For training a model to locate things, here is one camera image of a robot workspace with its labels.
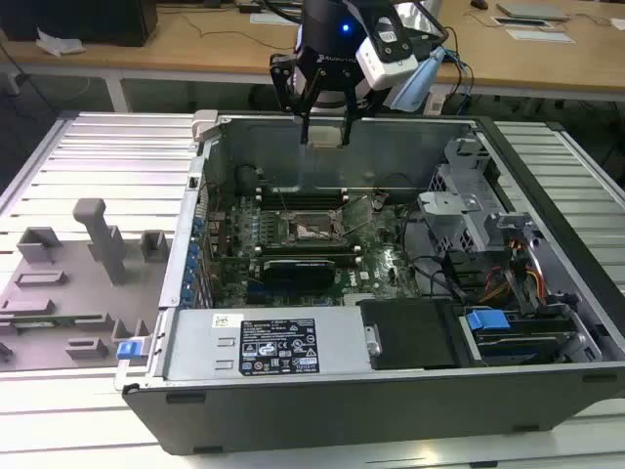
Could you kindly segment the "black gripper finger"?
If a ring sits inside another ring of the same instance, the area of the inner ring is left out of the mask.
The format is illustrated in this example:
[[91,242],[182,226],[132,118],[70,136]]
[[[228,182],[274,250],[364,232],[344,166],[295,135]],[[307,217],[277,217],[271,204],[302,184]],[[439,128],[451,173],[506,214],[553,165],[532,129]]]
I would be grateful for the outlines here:
[[370,90],[364,96],[364,107],[359,107],[355,81],[349,72],[344,71],[343,92],[346,98],[346,111],[341,127],[341,145],[347,146],[351,140],[353,124],[362,117],[373,117],[387,98],[387,90]]
[[274,54],[270,73],[282,111],[301,119],[300,143],[306,145],[313,105],[323,90],[326,69],[305,53]]

